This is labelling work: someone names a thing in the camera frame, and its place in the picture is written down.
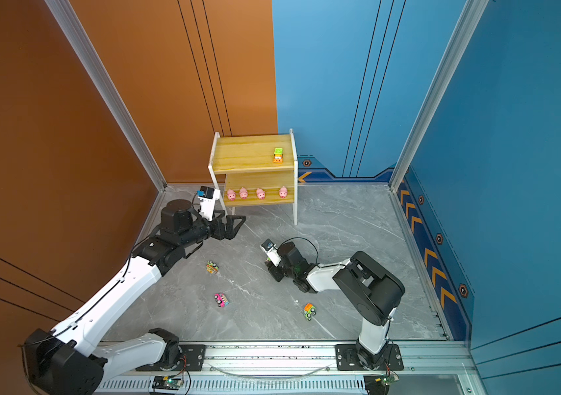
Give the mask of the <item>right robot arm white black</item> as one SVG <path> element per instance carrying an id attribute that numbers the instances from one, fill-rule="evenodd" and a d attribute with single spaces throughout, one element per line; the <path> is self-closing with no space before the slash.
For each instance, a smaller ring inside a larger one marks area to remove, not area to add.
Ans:
<path id="1" fill-rule="evenodd" d="M 390 342 L 392 319 L 405 294 L 404 284 L 375 259 L 363 251 L 339 263 L 310 263 L 292 240 L 275 245 L 265 240 L 261 245 L 267 256 L 267 269 L 280 282 L 292 280 L 303 293 L 341 291 L 363 321 L 356 341 L 356 357 L 348 367 L 366 370 L 402 370 L 397 345 Z"/>

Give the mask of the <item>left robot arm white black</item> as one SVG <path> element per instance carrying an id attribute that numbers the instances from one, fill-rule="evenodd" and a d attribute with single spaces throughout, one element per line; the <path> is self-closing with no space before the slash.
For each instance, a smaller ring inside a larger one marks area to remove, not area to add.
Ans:
<path id="1" fill-rule="evenodd" d="M 205 240 L 232 240 L 244 216 L 226 215 L 212 200 L 175 199 L 161 211 L 160 223 L 133 248 L 122 269 L 75 313 L 48 332 L 35 330 L 21 347 L 31 389 L 46 394 L 92 394 L 102 381 L 138 367 L 168 370 L 183 366 L 177 335 L 165 329 L 102 346 L 101 340 L 127 309 L 179 261 Z"/>

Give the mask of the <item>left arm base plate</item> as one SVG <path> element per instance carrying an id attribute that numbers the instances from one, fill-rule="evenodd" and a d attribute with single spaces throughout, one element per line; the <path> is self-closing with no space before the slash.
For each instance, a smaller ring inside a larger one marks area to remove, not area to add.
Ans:
<path id="1" fill-rule="evenodd" d="M 136 371 L 198 372 L 202 370 L 206 356 L 204 344 L 180 344 L 167 346 L 165 353 L 154 364 L 142 365 Z"/>

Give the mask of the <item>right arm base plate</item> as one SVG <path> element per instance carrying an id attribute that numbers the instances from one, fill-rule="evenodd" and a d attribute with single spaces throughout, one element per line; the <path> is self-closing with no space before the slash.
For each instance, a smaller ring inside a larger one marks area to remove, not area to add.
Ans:
<path id="1" fill-rule="evenodd" d="M 405 369 L 400 347 L 388 342 L 377 354 L 372 354 L 358 342 L 335 345 L 336 366 L 339 371 L 403 371 Z"/>

